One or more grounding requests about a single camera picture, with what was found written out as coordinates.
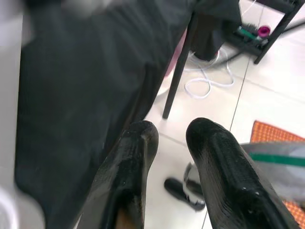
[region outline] green stripe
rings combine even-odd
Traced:
[[[305,167],[305,158],[304,157],[256,154],[256,153],[250,153],[250,156],[253,161],[261,161],[261,162],[273,163],[273,164]]]

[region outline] pink object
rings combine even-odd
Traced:
[[[259,37],[265,38],[265,37],[269,36],[270,31],[271,31],[270,27],[267,25],[264,25],[258,29],[257,34]]]
[[[170,62],[170,65],[167,68],[165,77],[167,77],[171,73],[172,69],[176,65],[177,60],[178,60],[178,58],[179,58],[179,56],[181,54],[181,51],[182,51],[182,47],[183,47],[183,44],[184,44],[184,41],[185,41],[185,37],[186,37],[186,31],[182,35],[181,40],[179,41],[179,43],[178,43],[178,45],[177,45],[177,47],[175,49],[175,52],[173,54],[172,60]]]

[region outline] black chair leg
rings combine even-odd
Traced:
[[[163,111],[163,115],[162,118],[167,119],[168,115],[170,114],[171,111],[171,107],[173,104],[173,100],[175,98],[177,89],[178,89],[178,85],[182,76],[182,72],[185,66],[185,62],[187,60],[188,57],[188,53],[190,51],[191,48],[191,42],[192,42],[192,38],[194,36],[194,33],[196,31],[196,27],[197,27],[197,22],[198,22],[198,15],[196,13],[192,14],[190,23],[187,27],[187,33],[186,33],[186,38],[183,44],[183,48],[181,51],[181,54],[178,58],[177,64],[176,64],[176,68],[173,74],[173,79],[172,79],[172,83],[171,83],[171,87],[170,90],[168,92],[168,96],[167,96],[167,100],[166,100],[166,104],[165,104],[165,108]]]

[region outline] white tile floor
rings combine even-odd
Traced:
[[[251,5],[241,0],[242,11]],[[296,19],[305,18],[305,8]],[[272,28],[281,19],[276,13],[255,4],[244,16],[244,22],[256,25],[268,24]],[[12,22],[9,30],[20,34],[21,20]],[[20,39],[14,36],[0,37],[0,132],[1,150],[12,152],[11,156],[0,153],[0,185],[16,196],[21,213],[21,229],[43,229],[43,219],[39,208],[32,201],[16,191],[13,186],[12,165],[16,129],[18,72]],[[230,130],[240,143],[249,142],[254,120],[267,122],[305,137],[305,29],[279,39],[259,65],[243,55],[231,63],[236,82],[231,88],[213,87],[204,100],[188,96],[184,83],[200,76],[199,73],[183,74],[169,119],[161,118],[166,94],[156,99],[147,119],[152,121],[160,132],[158,154],[152,165],[147,184],[146,229],[211,229],[206,209],[194,212],[185,204],[171,197],[163,188],[167,177],[182,179],[186,165],[192,161],[185,144],[185,130],[197,117],[207,117]],[[13,41],[11,50],[5,42]],[[222,83],[228,82],[225,71],[215,70],[210,78]],[[195,83],[191,89],[204,93],[203,83]]]

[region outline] orange mat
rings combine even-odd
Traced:
[[[251,135],[251,143],[255,142],[278,142],[278,141],[291,141],[291,142],[305,142],[305,138],[294,135],[290,132],[277,128],[275,126],[261,123],[258,121],[254,122]],[[283,201],[287,209],[294,216],[296,222],[300,225],[301,229],[305,229],[305,213],[303,210],[294,202]]]

